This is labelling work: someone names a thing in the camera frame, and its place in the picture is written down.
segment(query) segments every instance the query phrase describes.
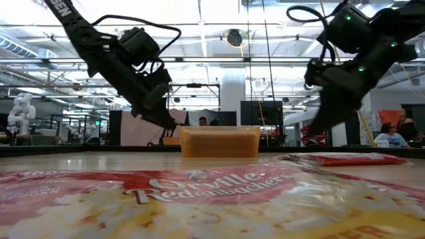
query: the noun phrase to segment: table surface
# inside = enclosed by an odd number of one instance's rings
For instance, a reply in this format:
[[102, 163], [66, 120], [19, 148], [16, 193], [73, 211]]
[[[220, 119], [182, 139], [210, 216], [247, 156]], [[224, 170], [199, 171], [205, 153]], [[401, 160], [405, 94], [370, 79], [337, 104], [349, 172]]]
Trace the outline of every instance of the table surface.
[[[33, 155], [0, 159], [0, 171], [26, 170], [167, 170], [201, 169], [265, 163], [279, 153], [261, 153], [257, 159], [185, 159], [180, 153], [86, 152]], [[371, 180], [425, 189], [425, 159], [401, 165], [326, 167], [325, 170]]]

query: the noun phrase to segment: ceiling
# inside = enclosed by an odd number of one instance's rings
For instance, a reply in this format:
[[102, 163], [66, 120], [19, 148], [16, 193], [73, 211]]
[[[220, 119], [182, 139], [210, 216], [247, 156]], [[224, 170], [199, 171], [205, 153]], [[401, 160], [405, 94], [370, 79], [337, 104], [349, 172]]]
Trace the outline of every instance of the ceiling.
[[[166, 68], [170, 72], [174, 84], [217, 84], [223, 80], [223, 72], [229, 68], [244, 68], [246, 79], [246, 94], [252, 91], [257, 96], [271, 94], [270, 80], [273, 80], [276, 95], [311, 94], [303, 88], [305, 64], [311, 57], [317, 57], [321, 45], [315, 38], [322, 31], [320, 23], [295, 23], [288, 19], [285, 12], [292, 5], [307, 5], [322, 12], [319, 1], [293, 0], [290, 3], [281, 3], [278, 0], [265, 0], [264, 10], [259, 0], [73, 0], [74, 6], [89, 22], [94, 22], [106, 14], [139, 17], [154, 23], [178, 27], [182, 31], [181, 38], [163, 52], [162, 57], [276, 57], [276, 58], [303, 58], [299, 63], [278, 62], [268, 65], [264, 62], [170, 62]], [[330, 14], [339, 1], [324, 0], [323, 10]], [[378, 10], [390, 7], [392, 0], [362, 1], [357, 7], [368, 16], [373, 16]], [[1, 6], [0, 36], [7, 37], [17, 44], [33, 52], [47, 49], [59, 58], [79, 58], [66, 36], [62, 25], [43, 4], [43, 0], [14, 0], [4, 1]], [[296, 11], [294, 17], [309, 19], [313, 16]], [[164, 46], [175, 36], [175, 32], [157, 29], [139, 23], [123, 20], [105, 20], [96, 28], [104, 33], [122, 35], [124, 30], [132, 27], [144, 27], [160, 46]], [[229, 46], [225, 36], [229, 29], [238, 29], [246, 46], [235, 48]], [[422, 39], [422, 35], [411, 40], [415, 43]], [[351, 57], [339, 51], [341, 58]], [[0, 49], [0, 58], [21, 58], [19, 55]], [[60, 84], [72, 85], [75, 83], [88, 85], [102, 85], [107, 82], [99, 74], [89, 78], [84, 63], [61, 63], [52, 70], [36, 64], [0, 64], [3, 67], [2, 84]], [[20, 74], [7, 73], [10, 70]], [[47, 96], [88, 96], [88, 95], [115, 95], [113, 88], [72, 88], [44, 89]], [[186, 88], [176, 92], [181, 101], [172, 101], [172, 107], [187, 109], [216, 108], [218, 105], [217, 88]], [[204, 96], [194, 99], [190, 96]], [[113, 103], [127, 107], [125, 100], [114, 99]], [[81, 104], [80, 98], [61, 98], [55, 104], [69, 107], [69, 103]], [[84, 104], [96, 106], [99, 109], [111, 107], [103, 98], [83, 99]], [[291, 100], [288, 104], [298, 104], [299, 100]]]

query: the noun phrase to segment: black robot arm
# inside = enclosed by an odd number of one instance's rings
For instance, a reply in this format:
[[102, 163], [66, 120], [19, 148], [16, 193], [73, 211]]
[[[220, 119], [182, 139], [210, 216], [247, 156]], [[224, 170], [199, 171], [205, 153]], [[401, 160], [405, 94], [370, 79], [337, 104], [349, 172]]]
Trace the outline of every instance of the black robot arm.
[[[44, 0], [48, 8], [63, 25], [78, 55], [87, 63], [88, 75], [100, 73], [132, 107], [133, 116], [174, 129], [175, 120], [165, 107], [164, 94], [169, 91], [171, 77], [159, 55], [176, 41], [181, 31], [174, 27], [157, 25], [143, 19], [106, 15], [90, 24], [75, 9], [71, 0]], [[143, 28], [126, 31], [119, 39], [115, 35], [100, 33], [94, 26], [107, 18], [138, 21], [154, 27], [177, 31], [178, 35], [161, 50]], [[143, 71], [151, 62], [151, 72]], [[155, 62], [160, 63], [153, 71]]]
[[[310, 125], [311, 135], [344, 122], [356, 112], [363, 97], [395, 62], [408, 62], [418, 57], [414, 46], [404, 42], [425, 31], [425, 0], [411, 0], [398, 9], [380, 10], [372, 18], [347, 1], [324, 17], [302, 6], [288, 9], [289, 18], [306, 22], [290, 15], [294, 9], [313, 13], [319, 18], [310, 22], [322, 21], [325, 27], [317, 38], [324, 45], [323, 54], [309, 61], [304, 76], [306, 84], [322, 86], [321, 106]], [[330, 16], [334, 18], [327, 24], [325, 18]], [[357, 55], [342, 64], [324, 62], [325, 49], [333, 51], [328, 42], [343, 52]]]

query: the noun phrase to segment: translucent container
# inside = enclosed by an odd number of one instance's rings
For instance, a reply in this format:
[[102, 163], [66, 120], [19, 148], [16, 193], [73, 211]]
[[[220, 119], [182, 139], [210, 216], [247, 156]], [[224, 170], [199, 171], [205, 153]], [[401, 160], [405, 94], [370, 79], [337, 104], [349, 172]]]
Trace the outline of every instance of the translucent container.
[[259, 127], [182, 127], [181, 153], [184, 157], [257, 157]]
[[178, 137], [164, 137], [162, 138], [164, 145], [180, 145]]

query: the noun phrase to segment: black monitor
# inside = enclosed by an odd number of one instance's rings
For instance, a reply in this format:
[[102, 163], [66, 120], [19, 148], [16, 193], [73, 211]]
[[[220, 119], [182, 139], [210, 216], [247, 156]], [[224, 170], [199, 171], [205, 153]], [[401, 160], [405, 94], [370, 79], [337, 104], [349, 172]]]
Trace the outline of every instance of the black monitor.
[[241, 125], [282, 125], [283, 111], [282, 101], [260, 102], [264, 123], [261, 118], [259, 101], [240, 102], [240, 124]]
[[219, 112], [218, 126], [237, 126], [236, 112]]

